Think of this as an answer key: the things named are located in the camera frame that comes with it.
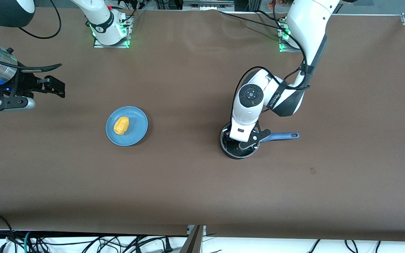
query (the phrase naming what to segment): blue plate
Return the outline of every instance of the blue plate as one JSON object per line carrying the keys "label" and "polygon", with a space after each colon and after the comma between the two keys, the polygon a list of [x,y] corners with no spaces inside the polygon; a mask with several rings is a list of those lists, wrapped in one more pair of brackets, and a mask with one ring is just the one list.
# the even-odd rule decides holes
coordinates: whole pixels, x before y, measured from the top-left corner
{"label": "blue plate", "polygon": [[[120,117],[129,118],[129,127],[126,133],[118,135],[114,132],[115,122]],[[119,146],[131,146],[139,142],[148,131],[148,119],[145,113],[134,106],[125,106],[114,111],[106,123],[106,134],[111,142]]]}

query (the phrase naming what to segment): metal mount plate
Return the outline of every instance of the metal mount plate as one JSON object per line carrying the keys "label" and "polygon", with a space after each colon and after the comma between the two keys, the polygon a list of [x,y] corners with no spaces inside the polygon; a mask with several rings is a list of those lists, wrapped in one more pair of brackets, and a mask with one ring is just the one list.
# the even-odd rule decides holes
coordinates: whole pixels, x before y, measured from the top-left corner
{"label": "metal mount plate", "polygon": [[[281,27],[288,29],[287,20],[279,19],[279,24]],[[283,31],[278,30],[279,38],[279,51],[280,52],[290,52],[290,53],[301,53],[301,49],[292,47],[288,41],[284,38],[287,36]]]}

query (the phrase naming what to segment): green led light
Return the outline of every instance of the green led light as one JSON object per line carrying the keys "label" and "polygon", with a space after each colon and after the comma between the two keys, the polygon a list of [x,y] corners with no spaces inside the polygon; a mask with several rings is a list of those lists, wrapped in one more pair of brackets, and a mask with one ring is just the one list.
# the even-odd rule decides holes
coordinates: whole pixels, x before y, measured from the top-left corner
{"label": "green led light", "polygon": [[287,28],[287,29],[285,30],[285,32],[286,32],[286,33],[284,33],[282,37],[283,37],[285,40],[288,40],[288,37],[289,37],[288,35],[291,34],[291,31],[290,31],[290,29]]}

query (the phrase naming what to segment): blue pan handle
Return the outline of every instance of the blue pan handle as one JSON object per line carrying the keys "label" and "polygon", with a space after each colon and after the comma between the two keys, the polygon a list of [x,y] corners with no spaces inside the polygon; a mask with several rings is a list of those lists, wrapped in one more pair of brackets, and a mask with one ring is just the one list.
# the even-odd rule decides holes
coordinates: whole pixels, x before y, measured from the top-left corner
{"label": "blue pan handle", "polygon": [[262,142],[278,141],[278,140],[290,140],[290,139],[298,139],[298,138],[299,138],[299,133],[298,132],[271,133],[270,136],[263,139]]}

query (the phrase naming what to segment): plug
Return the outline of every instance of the plug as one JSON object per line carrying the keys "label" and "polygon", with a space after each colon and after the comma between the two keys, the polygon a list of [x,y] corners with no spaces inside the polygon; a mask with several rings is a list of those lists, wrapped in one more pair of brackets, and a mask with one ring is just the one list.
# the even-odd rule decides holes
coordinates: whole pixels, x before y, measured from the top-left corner
{"label": "plug", "polygon": [[170,240],[168,237],[165,237],[165,253],[170,253],[173,251],[173,248],[170,245]]}
{"label": "plug", "polygon": [[0,247],[0,253],[3,253],[6,244],[7,244],[7,243],[4,243],[4,244]]}
{"label": "plug", "polygon": [[138,243],[135,244],[135,253],[142,253]]}

